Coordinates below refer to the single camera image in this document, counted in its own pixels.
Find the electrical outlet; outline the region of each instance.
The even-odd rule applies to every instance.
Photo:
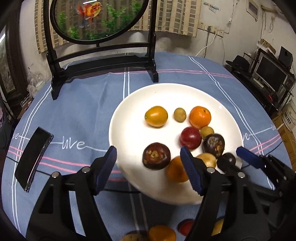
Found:
[[[212,27],[212,26],[210,26],[210,28],[211,28],[211,30],[210,30],[210,33],[212,33],[212,34],[216,34],[217,33],[217,27]]]
[[[206,28],[206,23],[204,23],[204,22],[199,22],[199,23],[198,23],[198,28],[199,28],[199,29],[202,29],[202,30],[205,30],[205,28]]]
[[[224,32],[225,31],[223,29],[219,29],[217,34],[221,37],[224,37]]]
[[[218,27],[213,27],[213,33],[218,34]]]

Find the blue tablecloth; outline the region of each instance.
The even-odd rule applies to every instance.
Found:
[[[244,138],[244,146],[256,154],[266,154],[281,142],[272,121],[251,93],[226,69],[204,58],[156,53],[159,83],[179,83],[198,88],[221,102],[233,115]],[[37,172],[29,193],[14,178],[22,151],[38,126],[54,138],[47,148],[38,170],[51,174],[75,173],[103,156],[109,148],[108,129],[112,114],[119,103],[133,91],[152,85],[146,71],[107,73],[65,84],[53,101],[48,82],[26,111],[13,135],[2,177],[3,208],[15,227],[25,236],[33,207],[48,180]],[[281,144],[273,153],[291,166],[287,151]],[[261,170],[247,167],[251,180],[274,188]],[[129,184],[115,166],[106,188],[129,190]],[[76,231],[84,234],[76,197],[70,192],[71,210]],[[114,241],[135,230],[147,231],[157,224],[166,224],[177,233],[177,225],[195,218],[198,205],[173,206],[155,201],[143,194],[121,194],[102,191],[95,197],[98,209]],[[223,215],[224,203],[218,215]]]

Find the black hat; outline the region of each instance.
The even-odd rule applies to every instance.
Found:
[[[251,76],[249,73],[250,63],[245,58],[237,55],[233,61],[226,60],[226,63],[241,74]]]

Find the white plate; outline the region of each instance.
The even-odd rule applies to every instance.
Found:
[[[160,105],[168,112],[168,120],[161,128],[146,124],[145,112]],[[178,138],[188,126],[189,113],[195,106],[206,107],[212,115],[209,124],[215,133],[225,139],[225,151],[235,155],[237,147],[243,146],[239,127],[230,112],[212,96],[187,85],[164,83],[153,84],[136,90],[116,108],[109,126],[109,143],[117,148],[117,165],[126,179],[139,191],[158,201],[169,204],[198,204],[200,197],[193,191],[190,182],[172,183],[165,169],[152,171],[144,167],[142,154],[153,142],[165,144],[171,157],[180,155]],[[178,123],[173,118],[176,108],[187,113],[187,119]],[[193,156],[202,153],[202,145],[192,151]]]

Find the phone screen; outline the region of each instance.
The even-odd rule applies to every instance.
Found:
[[[29,140],[15,170],[15,178],[25,191],[29,191],[37,166],[53,135],[38,127]]]

